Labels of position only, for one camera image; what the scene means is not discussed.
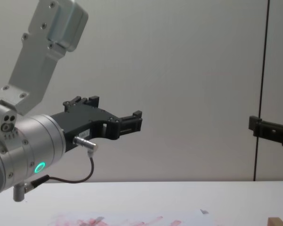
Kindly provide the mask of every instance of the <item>table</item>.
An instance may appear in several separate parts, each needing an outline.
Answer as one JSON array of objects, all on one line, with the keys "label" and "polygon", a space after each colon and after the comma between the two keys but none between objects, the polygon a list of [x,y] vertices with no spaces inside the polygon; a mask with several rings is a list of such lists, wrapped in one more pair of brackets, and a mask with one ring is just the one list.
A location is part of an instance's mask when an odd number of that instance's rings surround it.
[{"label": "table", "polygon": [[0,226],[46,226],[68,211],[166,212],[207,210],[223,226],[266,226],[283,220],[283,182],[128,182],[44,184],[16,203],[0,194]]}]

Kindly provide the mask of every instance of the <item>red stain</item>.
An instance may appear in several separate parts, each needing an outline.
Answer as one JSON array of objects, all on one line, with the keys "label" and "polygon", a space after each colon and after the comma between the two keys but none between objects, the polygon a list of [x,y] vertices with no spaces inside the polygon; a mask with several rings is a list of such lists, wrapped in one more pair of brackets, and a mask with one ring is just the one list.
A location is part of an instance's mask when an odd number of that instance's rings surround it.
[{"label": "red stain", "polygon": [[180,225],[182,222],[180,221],[180,220],[175,220],[175,221],[173,221],[171,224],[170,224],[170,226],[178,226],[178,225]]},{"label": "red stain", "polygon": [[[157,217],[154,220],[149,221],[148,223],[145,222],[140,222],[140,221],[129,221],[129,220],[124,220],[119,224],[112,224],[112,225],[108,225],[107,223],[105,223],[102,220],[97,221],[96,219],[89,219],[89,220],[77,220],[77,221],[61,221],[61,219],[58,219],[56,221],[55,226],[152,226],[154,224],[156,224],[157,222],[159,222],[160,220],[162,220],[163,217]],[[175,220],[173,221],[169,226],[179,226],[180,224],[182,224],[182,222],[180,220]]]},{"label": "red stain", "polygon": [[89,225],[94,225],[96,223],[96,220],[95,219],[90,219],[90,220],[88,220],[88,224]]},{"label": "red stain", "polygon": [[163,217],[160,216],[160,217],[156,218],[155,220],[152,220],[152,221],[146,223],[145,225],[146,225],[146,226],[153,225],[153,224],[157,223],[158,221],[160,221],[162,218],[163,218]]},{"label": "red stain", "polygon": [[96,224],[96,226],[109,226],[106,224],[104,221],[100,221],[99,223]]}]

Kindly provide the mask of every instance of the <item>white wall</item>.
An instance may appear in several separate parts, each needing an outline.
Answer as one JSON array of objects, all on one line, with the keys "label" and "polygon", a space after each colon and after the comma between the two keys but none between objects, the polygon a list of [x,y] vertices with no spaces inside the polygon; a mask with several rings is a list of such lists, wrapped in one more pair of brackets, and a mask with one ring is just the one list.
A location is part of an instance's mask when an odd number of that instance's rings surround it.
[{"label": "white wall", "polygon": [[[60,60],[43,102],[54,114],[75,96],[100,96],[117,116],[143,111],[142,131],[96,139],[92,181],[252,180],[266,0],[80,0],[89,22]],[[21,49],[36,0],[0,1],[0,87]],[[89,173],[75,149],[45,171]]]},{"label": "white wall", "polygon": [[[261,117],[283,124],[283,0],[270,2]],[[283,180],[281,144],[260,139],[258,147],[257,180]]]}]

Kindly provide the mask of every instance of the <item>metal bracket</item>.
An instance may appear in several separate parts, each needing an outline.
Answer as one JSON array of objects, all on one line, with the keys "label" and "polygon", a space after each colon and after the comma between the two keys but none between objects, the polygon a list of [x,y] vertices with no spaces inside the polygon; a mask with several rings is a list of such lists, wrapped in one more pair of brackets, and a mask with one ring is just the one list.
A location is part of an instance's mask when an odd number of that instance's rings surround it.
[{"label": "metal bracket", "polygon": [[141,111],[136,111],[131,116],[118,118],[98,108],[99,99],[97,96],[76,97],[63,103],[64,112],[51,116],[64,130],[66,152],[77,147],[73,144],[76,136],[86,140],[97,137],[116,140],[122,135],[141,130]]},{"label": "metal bracket", "polygon": [[254,131],[255,137],[272,140],[281,143],[283,146],[283,125],[276,124],[251,116],[249,120],[249,129]]},{"label": "metal bracket", "polygon": [[46,92],[59,59],[74,51],[88,14],[73,0],[41,0],[8,85],[0,89],[0,102],[25,115]]}]

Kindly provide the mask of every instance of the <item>bolt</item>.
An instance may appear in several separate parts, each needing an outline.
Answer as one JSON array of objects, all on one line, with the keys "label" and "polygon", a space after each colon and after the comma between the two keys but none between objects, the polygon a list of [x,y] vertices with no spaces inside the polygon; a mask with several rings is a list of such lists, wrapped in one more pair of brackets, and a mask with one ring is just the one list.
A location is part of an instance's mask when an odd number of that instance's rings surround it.
[{"label": "bolt", "polygon": [[26,97],[26,93],[21,93],[20,98],[24,98],[24,97]]},{"label": "bolt", "polygon": [[23,140],[22,143],[23,143],[24,145],[28,145],[28,140]]},{"label": "bolt", "polygon": [[6,153],[6,151],[5,151],[4,148],[0,148],[0,152],[1,152],[2,154],[5,154],[5,153]]},{"label": "bolt", "polygon": [[47,27],[47,24],[46,23],[42,23],[41,29],[44,30],[46,27]]},{"label": "bolt", "polygon": [[6,124],[6,123],[2,124],[1,130],[2,130],[3,132],[8,132],[9,129],[10,129],[10,127],[9,127],[8,124]]},{"label": "bolt", "polygon": [[27,34],[27,33],[24,33],[24,34],[22,35],[22,40],[26,40],[26,39],[28,39],[28,34]]},{"label": "bolt", "polygon": [[53,1],[50,5],[49,5],[49,8],[54,8],[56,5],[56,3]]}]

